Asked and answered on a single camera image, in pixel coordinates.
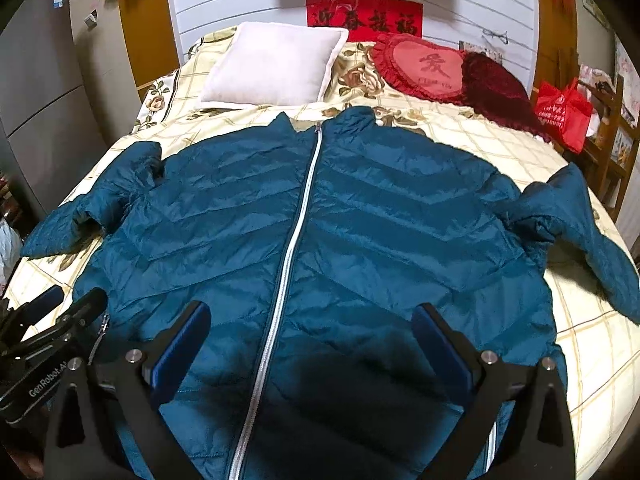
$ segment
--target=quilted panel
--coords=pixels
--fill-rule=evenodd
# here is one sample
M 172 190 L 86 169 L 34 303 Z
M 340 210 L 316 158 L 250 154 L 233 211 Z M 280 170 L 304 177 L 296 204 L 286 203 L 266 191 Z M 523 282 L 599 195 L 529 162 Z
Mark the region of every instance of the quilted panel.
M 551 293 L 491 211 L 495 195 L 520 194 L 495 168 L 380 128 L 364 108 L 322 130 L 244 478 L 415 480 L 460 408 L 447 403 L 412 335 L 414 307 L 430 301 L 508 362 L 550 354 L 566 377 Z
M 210 306 L 212 328 L 162 415 L 207 478 L 223 478 L 251 396 L 282 252 L 298 208 L 312 141 L 289 121 L 182 150 L 131 206 L 76 281 L 110 301 L 98 358 L 153 338 L 191 300 Z M 136 472 L 143 463 L 127 446 Z

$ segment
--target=white zipper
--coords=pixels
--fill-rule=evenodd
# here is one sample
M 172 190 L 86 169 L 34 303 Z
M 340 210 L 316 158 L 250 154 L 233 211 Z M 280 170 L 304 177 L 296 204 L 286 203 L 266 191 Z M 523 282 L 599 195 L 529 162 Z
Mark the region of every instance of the white zipper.
M 489 472 L 489 468 L 491 467 L 491 464 L 494 462 L 497 437 L 498 437 L 498 427 L 494 422 L 494 426 L 491 428 L 491 433 L 489 433 L 489 440 L 486 443 L 486 463 L 484 465 L 485 473 Z
M 255 415 L 258 412 L 258 406 L 260 405 L 260 398 L 262 397 L 262 391 L 264 389 L 264 381 L 267 377 L 267 368 L 269 367 L 269 361 L 271 360 L 271 353 L 273 352 L 273 345 L 275 344 L 276 336 L 278 334 L 278 328 L 280 327 L 280 320 L 282 318 L 282 312 L 284 310 L 284 299 L 287 294 L 287 286 L 289 285 L 289 277 L 291 272 L 291 263 L 293 260 L 293 251 L 298 243 L 300 237 L 300 231 L 302 230 L 302 224 L 305 221 L 306 208 L 309 204 L 309 195 L 311 192 L 311 184 L 313 182 L 314 171 L 316 170 L 316 163 L 318 162 L 318 156 L 320 154 L 320 145 L 322 144 L 322 126 L 316 125 L 316 134 L 318 134 L 318 140 L 316 141 L 316 150 L 314 156 L 311 159 L 311 165 L 309 171 L 306 174 L 305 189 L 302 195 L 302 205 L 300 206 L 300 214 L 298 216 L 298 222 L 296 223 L 291 240 L 287 246 L 285 252 L 284 261 L 282 263 L 282 271 L 280 273 L 280 283 L 278 285 L 278 295 L 276 297 L 276 304 L 273 309 L 273 317 L 271 318 L 271 326 L 267 334 L 267 340 L 262 350 L 262 357 L 260 358 L 260 365 L 258 366 L 258 372 L 255 376 L 254 390 L 251 394 L 251 402 L 249 402 L 249 409 L 244 420 L 244 426 L 242 427 L 242 433 L 240 433 L 240 439 L 236 446 L 236 452 L 234 453 L 233 461 L 231 462 L 231 469 L 229 470 L 229 480 L 239 480 L 240 471 L 242 469 L 242 462 L 244 462 L 244 455 L 246 453 L 246 447 L 251 437 L 252 429 L 254 428 Z

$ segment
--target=white pillow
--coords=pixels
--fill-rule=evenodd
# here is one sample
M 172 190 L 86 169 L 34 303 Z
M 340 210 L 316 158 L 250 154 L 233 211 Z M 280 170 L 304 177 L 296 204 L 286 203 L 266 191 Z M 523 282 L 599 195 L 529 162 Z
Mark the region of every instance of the white pillow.
M 244 22 L 209 72 L 197 108 L 297 106 L 324 99 L 345 28 Z

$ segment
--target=dark red cushion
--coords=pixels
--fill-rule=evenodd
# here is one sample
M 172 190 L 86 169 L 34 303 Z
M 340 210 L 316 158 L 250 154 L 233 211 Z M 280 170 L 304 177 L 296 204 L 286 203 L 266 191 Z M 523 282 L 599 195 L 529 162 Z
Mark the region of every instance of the dark red cushion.
M 551 142 L 522 83 L 493 59 L 475 52 L 466 54 L 463 85 L 466 102 L 476 113 L 500 126 L 524 130 Z

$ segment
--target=blue down jacket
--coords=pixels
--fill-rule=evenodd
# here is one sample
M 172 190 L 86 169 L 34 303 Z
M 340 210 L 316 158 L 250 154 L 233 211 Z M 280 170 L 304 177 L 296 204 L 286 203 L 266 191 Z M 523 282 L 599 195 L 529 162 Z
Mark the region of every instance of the blue down jacket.
M 280 114 L 166 160 L 137 142 L 24 254 L 71 251 L 96 225 L 104 243 L 74 297 L 107 292 L 109 348 L 153 338 L 190 300 L 211 307 L 161 409 L 207 479 L 414 480 L 461 413 L 412 337 L 425 301 L 508 362 L 551 355 L 566 384 L 543 279 L 558 237 L 640 320 L 638 277 L 597 230 L 575 166 L 521 193 L 484 160 L 377 126 L 367 107 L 303 133 Z

